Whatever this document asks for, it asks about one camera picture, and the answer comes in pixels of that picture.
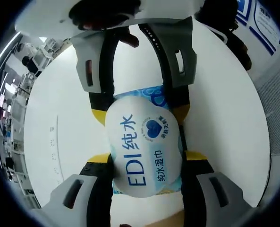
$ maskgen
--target white table surface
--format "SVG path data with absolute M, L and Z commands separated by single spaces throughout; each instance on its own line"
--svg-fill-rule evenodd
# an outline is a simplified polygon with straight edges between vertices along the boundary
M 139 38 L 140 46 L 118 45 L 116 93 L 162 83 L 160 65 L 149 41 L 137 26 L 130 30 Z M 267 181 L 270 154 L 262 104 L 237 58 L 197 21 L 192 45 L 198 63 L 195 83 L 189 87 L 191 109 L 185 121 L 188 147 L 204 153 L 214 169 L 238 184 L 245 200 L 256 206 Z M 42 206 L 49 201 L 57 180 L 78 174 L 88 158 L 110 151 L 104 127 L 92 115 L 88 94 L 82 90 L 76 61 L 72 46 L 58 56 L 35 81 L 26 110 L 25 159 Z M 49 144 L 50 127 L 57 116 L 58 175 Z M 114 195 L 111 224 L 143 226 L 181 209 L 179 192 L 142 199 Z

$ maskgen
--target wet wipes package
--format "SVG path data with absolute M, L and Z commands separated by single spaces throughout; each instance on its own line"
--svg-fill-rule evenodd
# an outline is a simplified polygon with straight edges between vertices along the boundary
M 182 146 L 162 86 L 116 96 L 105 127 L 115 166 L 115 194 L 149 197 L 180 191 Z

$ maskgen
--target blue heart logo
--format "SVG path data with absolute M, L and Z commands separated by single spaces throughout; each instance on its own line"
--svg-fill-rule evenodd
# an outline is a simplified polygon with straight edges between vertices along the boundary
M 148 128 L 147 135 L 150 138 L 156 138 L 162 130 L 162 126 L 160 126 L 160 124 L 157 123 L 155 120 L 148 121 L 146 127 Z

